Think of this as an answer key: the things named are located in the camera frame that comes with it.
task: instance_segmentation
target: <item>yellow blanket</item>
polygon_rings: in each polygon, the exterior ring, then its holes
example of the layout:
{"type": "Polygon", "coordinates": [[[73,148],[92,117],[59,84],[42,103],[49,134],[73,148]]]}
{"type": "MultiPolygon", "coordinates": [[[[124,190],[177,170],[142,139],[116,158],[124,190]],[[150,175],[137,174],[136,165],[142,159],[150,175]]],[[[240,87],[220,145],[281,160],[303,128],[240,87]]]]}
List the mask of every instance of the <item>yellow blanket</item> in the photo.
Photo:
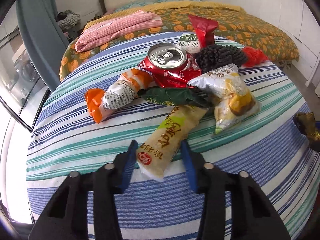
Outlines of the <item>yellow blanket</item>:
{"type": "Polygon", "coordinates": [[[218,2],[210,2],[210,1],[204,1],[204,2],[170,1],[170,2],[148,4],[142,7],[129,8],[127,10],[106,15],[104,17],[101,17],[100,19],[88,22],[87,25],[84,27],[83,31],[85,31],[86,29],[90,28],[91,26],[97,23],[100,23],[109,19],[113,19],[116,17],[126,16],[129,14],[135,13],[139,10],[143,10],[144,12],[150,12],[150,11],[161,10],[161,9],[177,9],[177,8],[183,8],[183,7],[209,7],[211,9],[231,10],[231,11],[241,12],[244,14],[246,13],[242,7],[236,6],[236,5],[230,5],[227,3],[218,3],[218,2]]]}

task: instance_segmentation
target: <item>red plastic bag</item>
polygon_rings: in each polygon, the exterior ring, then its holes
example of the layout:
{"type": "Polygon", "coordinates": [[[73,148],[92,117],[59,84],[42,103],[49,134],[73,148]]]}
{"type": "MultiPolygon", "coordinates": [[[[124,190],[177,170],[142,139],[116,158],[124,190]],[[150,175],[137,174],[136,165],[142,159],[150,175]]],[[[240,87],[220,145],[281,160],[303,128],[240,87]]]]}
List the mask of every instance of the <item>red plastic bag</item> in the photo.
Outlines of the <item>red plastic bag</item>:
{"type": "Polygon", "coordinates": [[[242,51],[248,57],[248,61],[242,64],[245,67],[253,67],[263,61],[269,60],[261,49],[254,49],[252,47],[244,47],[242,51]]]}
{"type": "Polygon", "coordinates": [[[214,31],[219,23],[199,16],[188,15],[189,20],[196,30],[199,39],[200,48],[214,44],[214,31]]]}

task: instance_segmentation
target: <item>folded towel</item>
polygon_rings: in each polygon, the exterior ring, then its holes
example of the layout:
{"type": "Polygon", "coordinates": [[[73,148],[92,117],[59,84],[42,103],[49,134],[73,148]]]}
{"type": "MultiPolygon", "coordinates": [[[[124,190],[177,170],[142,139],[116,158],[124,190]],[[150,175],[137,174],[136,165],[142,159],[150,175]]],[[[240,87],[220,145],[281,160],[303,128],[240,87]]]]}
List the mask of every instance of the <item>folded towel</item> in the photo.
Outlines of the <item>folded towel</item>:
{"type": "Polygon", "coordinates": [[[162,26],[159,15],[140,10],[131,15],[113,18],[85,30],[75,44],[77,52],[87,51],[120,36],[148,28],[162,26]]]}

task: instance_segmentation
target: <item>white bread package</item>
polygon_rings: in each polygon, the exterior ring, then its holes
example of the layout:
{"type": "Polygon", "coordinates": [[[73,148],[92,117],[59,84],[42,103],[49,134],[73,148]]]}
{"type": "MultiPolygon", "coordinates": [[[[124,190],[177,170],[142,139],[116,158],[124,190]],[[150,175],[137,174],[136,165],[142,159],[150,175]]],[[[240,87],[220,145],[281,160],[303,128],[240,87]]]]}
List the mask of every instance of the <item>white bread package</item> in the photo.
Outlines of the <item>white bread package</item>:
{"type": "Polygon", "coordinates": [[[196,106],[175,106],[167,118],[136,151],[140,171],[163,181],[164,170],[180,148],[180,142],[208,111],[196,106]]]}

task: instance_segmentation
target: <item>can lid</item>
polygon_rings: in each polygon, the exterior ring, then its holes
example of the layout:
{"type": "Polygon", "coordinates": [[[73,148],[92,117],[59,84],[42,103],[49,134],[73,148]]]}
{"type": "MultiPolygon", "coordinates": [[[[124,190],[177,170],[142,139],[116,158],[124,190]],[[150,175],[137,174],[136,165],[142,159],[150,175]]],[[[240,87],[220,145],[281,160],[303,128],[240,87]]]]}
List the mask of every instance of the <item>can lid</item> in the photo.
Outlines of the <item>can lid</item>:
{"type": "Polygon", "coordinates": [[[148,51],[148,58],[159,68],[171,69],[181,66],[187,60],[185,49],[173,43],[159,43],[148,51]]]}

